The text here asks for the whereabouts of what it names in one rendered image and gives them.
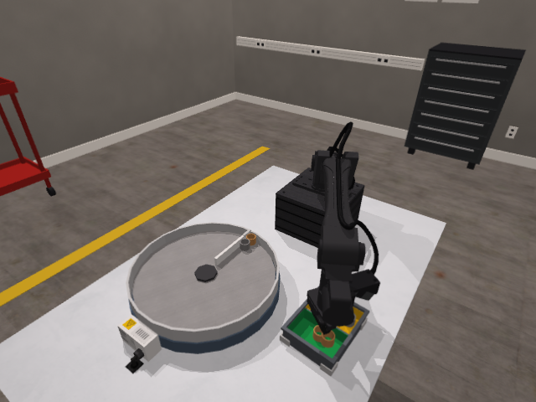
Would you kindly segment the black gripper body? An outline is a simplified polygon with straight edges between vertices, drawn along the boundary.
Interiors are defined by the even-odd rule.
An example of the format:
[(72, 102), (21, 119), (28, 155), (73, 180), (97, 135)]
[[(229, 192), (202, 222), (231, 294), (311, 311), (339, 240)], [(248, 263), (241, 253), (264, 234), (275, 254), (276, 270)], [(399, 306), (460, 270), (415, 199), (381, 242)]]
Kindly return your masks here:
[(321, 325), (326, 324), (327, 330), (336, 328), (335, 326), (327, 324), (322, 318), (322, 290), (320, 285), (318, 288), (307, 291), (307, 303)]

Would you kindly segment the dark grey divided bin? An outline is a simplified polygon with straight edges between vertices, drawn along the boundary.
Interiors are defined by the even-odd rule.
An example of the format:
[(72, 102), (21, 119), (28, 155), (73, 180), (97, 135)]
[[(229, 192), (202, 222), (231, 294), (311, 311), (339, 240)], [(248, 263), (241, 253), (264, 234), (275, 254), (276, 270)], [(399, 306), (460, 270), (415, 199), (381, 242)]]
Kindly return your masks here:
[[(291, 325), (291, 323), (304, 310), (304, 308), (307, 309), (306, 308), (307, 305), (308, 305), (307, 300), (305, 300), (301, 304), (301, 306), (293, 313), (293, 315), (281, 327), (281, 330), (283, 331), (283, 337), (290, 341), (290, 345), (294, 349), (296, 349), (297, 351), (299, 351), (300, 353), (302, 353), (303, 355), (305, 355), (306, 357), (311, 359), (311, 361), (313, 361), (314, 363), (316, 363), (319, 366), (322, 363), (325, 366), (327, 366), (329, 369), (332, 370), (332, 368), (334, 367), (336, 362), (339, 362), (339, 360), (345, 354), (345, 352), (347, 351), (347, 349), (350, 346), (350, 344), (352, 343), (352, 341), (357, 336), (357, 334), (360, 331), (361, 326), (362, 326), (364, 320), (366, 319), (367, 315), (369, 314), (370, 310), (360, 306), (356, 302), (353, 304), (353, 307), (355, 307), (356, 309), (358, 309), (361, 312), (364, 312), (364, 314), (360, 317), (360, 319), (358, 320), (357, 324), (355, 325), (355, 327), (353, 328), (353, 330), (349, 334), (344, 332), (342, 329), (336, 327), (338, 330), (340, 330), (341, 332), (344, 332), (348, 336), (345, 339), (345, 341), (343, 342), (342, 346), (336, 352), (334, 357), (330, 358), (324, 352), (322, 352), (318, 348), (314, 347), (309, 342), (307, 342), (305, 339), (301, 338), (300, 336), (295, 334), (293, 331), (288, 329), (288, 327)], [(307, 310), (309, 312), (312, 312), (309, 309), (307, 309)]]

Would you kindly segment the yellow bin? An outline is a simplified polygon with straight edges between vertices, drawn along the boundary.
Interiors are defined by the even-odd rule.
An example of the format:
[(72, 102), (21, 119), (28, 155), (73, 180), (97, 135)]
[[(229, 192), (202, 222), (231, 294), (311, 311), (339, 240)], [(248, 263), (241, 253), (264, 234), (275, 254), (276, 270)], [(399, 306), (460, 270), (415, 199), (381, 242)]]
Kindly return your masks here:
[[(307, 308), (307, 309), (309, 308), (309, 310), (311, 310), (311, 308), (309, 307), (309, 305), (307, 305), (306, 308)], [(354, 324), (354, 326), (355, 326), (355, 325), (357, 324), (357, 322), (358, 322), (358, 319), (363, 315), (363, 312), (359, 311), (359, 310), (356, 309), (355, 307), (353, 308), (353, 312), (354, 312), (354, 314), (356, 315), (356, 320), (355, 320), (355, 324)], [(342, 329), (344, 332), (346, 332), (346, 333), (349, 334), (349, 333), (353, 330), (354, 326), (353, 326), (353, 327), (345, 327), (345, 326), (342, 326), (342, 327), (338, 327), (338, 328)]]

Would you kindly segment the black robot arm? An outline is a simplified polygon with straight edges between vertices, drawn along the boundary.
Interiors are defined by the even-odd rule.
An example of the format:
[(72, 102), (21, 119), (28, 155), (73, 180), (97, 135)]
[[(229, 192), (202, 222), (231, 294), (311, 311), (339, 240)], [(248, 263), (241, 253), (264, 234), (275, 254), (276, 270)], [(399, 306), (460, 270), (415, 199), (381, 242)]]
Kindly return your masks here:
[[(300, 175), (292, 184), (325, 196), (325, 214), (317, 250), (317, 268), (322, 269), (322, 318), (342, 327), (354, 319), (355, 297), (369, 301), (379, 291), (380, 281), (370, 269), (359, 271), (365, 258), (365, 243), (358, 242), (358, 228), (350, 210), (349, 196), (358, 164), (358, 152), (340, 158), (340, 202), (342, 216), (353, 228), (344, 229), (339, 220), (337, 152), (317, 150), (312, 155), (313, 178)], [(315, 166), (315, 167), (314, 167)], [(322, 174), (322, 176), (321, 176)], [(313, 180), (314, 179), (314, 180)], [(318, 185), (319, 184), (319, 185)]]

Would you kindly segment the bronze bushing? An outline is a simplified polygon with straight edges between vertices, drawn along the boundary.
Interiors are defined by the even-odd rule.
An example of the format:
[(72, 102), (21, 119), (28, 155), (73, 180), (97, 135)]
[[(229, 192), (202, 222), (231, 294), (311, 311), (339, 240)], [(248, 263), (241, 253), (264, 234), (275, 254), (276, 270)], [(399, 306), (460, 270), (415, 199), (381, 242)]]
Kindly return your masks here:
[[(327, 340), (327, 339), (325, 339), (325, 337), (331, 338), (332, 340)], [(331, 348), (334, 345), (334, 341), (335, 341), (335, 333), (333, 331), (331, 331), (330, 333), (328, 333), (326, 335), (323, 335), (323, 333), (322, 333), (321, 344), (322, 344), (323, 347)]]
[(315, 341), (321, 342), (321, 335), (316, 334), (316, 332), (322, 332), (318, 325), (314, 327), (312, 336)]
[(255, 234), (247, 234), (246, 239), (250, 240), (250, 245), (255, 245), (255, 243), (256, 243), (256, 235)]

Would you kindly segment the grey round turntable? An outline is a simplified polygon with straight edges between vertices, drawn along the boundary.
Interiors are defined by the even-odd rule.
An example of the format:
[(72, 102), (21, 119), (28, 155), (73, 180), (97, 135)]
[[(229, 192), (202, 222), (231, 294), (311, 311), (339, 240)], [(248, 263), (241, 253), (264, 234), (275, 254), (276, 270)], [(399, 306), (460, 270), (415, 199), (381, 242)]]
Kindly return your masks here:
[[(256, 243), (243, 251), (247, 234)], [(279, 267), (267, 240), (235, 224), (191, 224), (158, 237), (128, 271), (131, 315), (118, 329), (135, 352), (125, 367), (134, 374), (162, 347), (200, 354), (242, 343), (276, 308)]]

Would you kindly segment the green bin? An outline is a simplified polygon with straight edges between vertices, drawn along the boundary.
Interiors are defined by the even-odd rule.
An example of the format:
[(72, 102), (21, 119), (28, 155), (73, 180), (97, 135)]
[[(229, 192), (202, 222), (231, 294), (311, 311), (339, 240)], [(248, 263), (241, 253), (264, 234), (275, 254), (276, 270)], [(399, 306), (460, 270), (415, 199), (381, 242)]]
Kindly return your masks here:
[(327, 356), (333, 358), (333, 356), (339, 350), (348, 335), (344, 332), (341, 332), (337, 328), (333, 329), (332, 331), (335, 333), (334, 345), (331, 348), (325, 348), (321, 345), (320, 342), (315, 341), (312, 336), (313, 328), (316, 325), (318, 324), (313, 314), (304, 308), (304, 310), (297, 316), (297, 318), (291, 323), (288, 328), (303, 339), (305, 339), (311, 345), (324, 352)]

